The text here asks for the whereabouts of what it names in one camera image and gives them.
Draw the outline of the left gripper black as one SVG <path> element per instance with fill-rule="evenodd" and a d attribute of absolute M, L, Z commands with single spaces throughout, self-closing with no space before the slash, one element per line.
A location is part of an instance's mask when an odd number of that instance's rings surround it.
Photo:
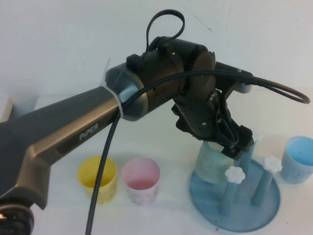
<path fill-rule="evenodd" d="M 224 146 L 221 153 L 237 161 L 253 145 L 253 133 L 243 125 L 234 126 L 223 104 L 222 93 L 215 89 L 202 98 L 188 91 L 178 96 L 178 107 L 174 104 L 172 112 L 178 116 L 176 127 L 179 130 Z"/>

